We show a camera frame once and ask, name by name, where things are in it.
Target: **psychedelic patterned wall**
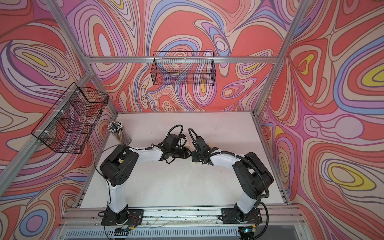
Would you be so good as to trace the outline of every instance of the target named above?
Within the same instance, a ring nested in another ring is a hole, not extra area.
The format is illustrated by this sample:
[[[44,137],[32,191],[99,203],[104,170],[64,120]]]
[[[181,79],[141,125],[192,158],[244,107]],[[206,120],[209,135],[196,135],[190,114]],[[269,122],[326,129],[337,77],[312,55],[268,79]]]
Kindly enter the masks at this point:
[[[292,1],[103,1],[61,3],[90,56],[212,50],[276,56],[296,11]],[[271,64],[218,64],[216,85],[153,86],[150,64],[94,64],[117,111],[249,111]]]
[[[82,154],[35,152],[0,197],[0,240],[48,239],[80,193],[111,121],[108,108]]]
[[[60,1],[90,56],[152,56],[152,51],[213,50],[217,56],[276,56],[296,0]]]
[[[84,70],[42,0],[1,2],[0,23],[2,170]],[[76,201],[110,119],[106,109],[81,155],[39,147],[0,198],[1,240],[48,239]]]
[[[315,239],[384,239],[384,1],[315,0],[258,112]]]
[[[228,64],[215,86],[153,85],[150,64],[97,63],[93,69],[119,112],[252,111],[272,64]]]
[[[0,3],[0,22],[0,168],[4,169],[84,70],[41,1]]]

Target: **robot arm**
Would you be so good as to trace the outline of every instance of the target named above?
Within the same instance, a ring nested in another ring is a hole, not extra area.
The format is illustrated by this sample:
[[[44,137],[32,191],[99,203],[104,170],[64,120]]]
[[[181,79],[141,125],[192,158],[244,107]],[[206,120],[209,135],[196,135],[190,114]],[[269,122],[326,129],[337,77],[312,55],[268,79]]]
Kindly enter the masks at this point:
[[[196,148],[191,153],[193,162],[201,161],[203,164],[222,166],[235,172],[243,193],[235,204],[234,218],[237,222],[244,222],[253,213],[253,208],[259,205],[261,198],[269,196],[268,187],[273,183],[271,173],[255,153],[237,155],[217,147],[210,148],[193,129],[189,128],[188,131]]]
[[[174,128],[179,126],[181,127],[179,135],[171,133]],[[108,184],[111,200],[107,212],[114,215],[113,222],[122,224],[128,218],[125,182],[137,162],[156,162],[167,160],[169,157],[188,158],[190,156],[190,150],[183,147],[186,139],[185,135],[181,133],[182,130],[182,125],[176,125],[169,130],[167,137],[161,143],[144,149],[120,144],[100,165],[102,176]]]

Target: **white table surface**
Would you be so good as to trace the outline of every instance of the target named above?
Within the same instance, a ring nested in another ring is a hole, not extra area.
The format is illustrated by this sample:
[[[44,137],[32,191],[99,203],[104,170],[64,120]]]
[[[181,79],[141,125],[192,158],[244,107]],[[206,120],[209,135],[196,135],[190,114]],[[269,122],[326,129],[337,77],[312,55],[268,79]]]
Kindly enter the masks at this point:
[[[123,113],[118,115],[117,120],[123,123],[131,136],[131,147],[158,144],[171,127],[182,124],[188,140],[186,146],[190,150],[194,150],[194,147],[188,134],[189,127],[202,136],[210,147],[236,154],[256,153],[272,173],[249,112]],[[118,141],[110,134],[105,148],[115,144]],[[98,169],[113,149],[101,155]],[[271,184],[269,191],[270,197],[263,199],[264,203],[283,203],[276,181]],[[171,164],[165,161],[137,163],[126,182],[129,207],[233,205],[242,192],[234,171],[194,163],[191,157],[176,159]],[[105,207],[108,200],[106,181],[95,171],[81,208]]]

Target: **red wire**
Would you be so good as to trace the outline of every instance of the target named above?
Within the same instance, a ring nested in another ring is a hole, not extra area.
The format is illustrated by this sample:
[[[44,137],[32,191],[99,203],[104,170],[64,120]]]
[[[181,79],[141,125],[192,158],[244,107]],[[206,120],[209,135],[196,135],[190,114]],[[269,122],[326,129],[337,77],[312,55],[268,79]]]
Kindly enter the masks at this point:
[[[251,215],[255,215],[256,216],[256,219],[257,219],[257,215],[256,214],[251,214]],[[253,218],[253,217],[252,217]],[[255,221],[255,223],[256,223],[256,220],[253,218],[253,220]]]
[[[136,219],[137,219],[137,224],[139,224],[139,223],[140,223],[140,221],[139,221],[139,218],[138,218],[138,217],[136,217],[135,215],[131,215],[131,216],[133,216],[133,217],[135,218],[135,223],[136,223]]]

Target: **wire mesh basket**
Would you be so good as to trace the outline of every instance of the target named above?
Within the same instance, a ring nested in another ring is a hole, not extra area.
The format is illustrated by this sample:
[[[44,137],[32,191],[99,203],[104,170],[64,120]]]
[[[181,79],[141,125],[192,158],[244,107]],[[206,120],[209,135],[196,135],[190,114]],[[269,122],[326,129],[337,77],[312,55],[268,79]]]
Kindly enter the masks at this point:
[[[108,95],[87,87],[77,87],[54,119],[37,137],[54,152],[83,152],[96,127]]]
[[[215,85],[213,51],[155,51],[153,57],[153,85]]]

